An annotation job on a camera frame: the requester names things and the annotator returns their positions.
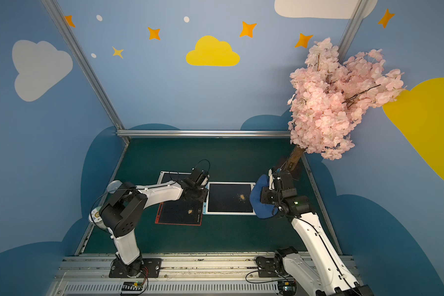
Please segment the blue wiping cloth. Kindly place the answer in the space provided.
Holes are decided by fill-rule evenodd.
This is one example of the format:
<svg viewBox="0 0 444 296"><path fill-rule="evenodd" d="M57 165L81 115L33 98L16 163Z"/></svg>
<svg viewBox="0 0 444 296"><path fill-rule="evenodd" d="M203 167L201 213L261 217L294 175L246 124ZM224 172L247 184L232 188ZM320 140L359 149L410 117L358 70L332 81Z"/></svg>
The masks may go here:
<svg viewBox="0 0 444 296"><path fill-rule="evenodd" d="M267 175L261 175L250 193L250 204L256 216L260 219L272 218L278 214L278 208L274 205L261 202L263 188L268 187L268 185L269 177Z"/></svg>

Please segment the white blue drawing tablet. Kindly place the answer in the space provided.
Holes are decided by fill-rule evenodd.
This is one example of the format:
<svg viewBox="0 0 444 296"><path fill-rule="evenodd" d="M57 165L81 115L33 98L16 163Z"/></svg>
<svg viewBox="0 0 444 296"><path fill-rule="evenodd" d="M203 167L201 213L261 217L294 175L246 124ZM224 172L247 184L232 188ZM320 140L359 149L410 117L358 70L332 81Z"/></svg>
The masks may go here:
<svg viewBox="0 0 444 296"><path fill-rule="evenodd" d="M255 183L209 182L203 204L204 215L254 216L250 194Z"/></svg>

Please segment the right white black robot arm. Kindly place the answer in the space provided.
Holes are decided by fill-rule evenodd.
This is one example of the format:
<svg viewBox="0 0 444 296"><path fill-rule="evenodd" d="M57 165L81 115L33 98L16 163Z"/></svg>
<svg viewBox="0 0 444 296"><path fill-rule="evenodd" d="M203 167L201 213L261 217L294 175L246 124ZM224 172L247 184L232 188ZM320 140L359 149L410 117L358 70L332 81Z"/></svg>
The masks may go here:
<svg viewBox="0 0 444 296"><path fill-rule="evenodd" d="M291 276L309 296L373 295L371 288L362 286L345 266L327 238L309 198L299 196L291 182L283 188L282 182L262 175L250 194L250 203L259 218L286 217L314 263L314 268L307 265L293 247L278 249L275 265L281 277Z"/></svg>

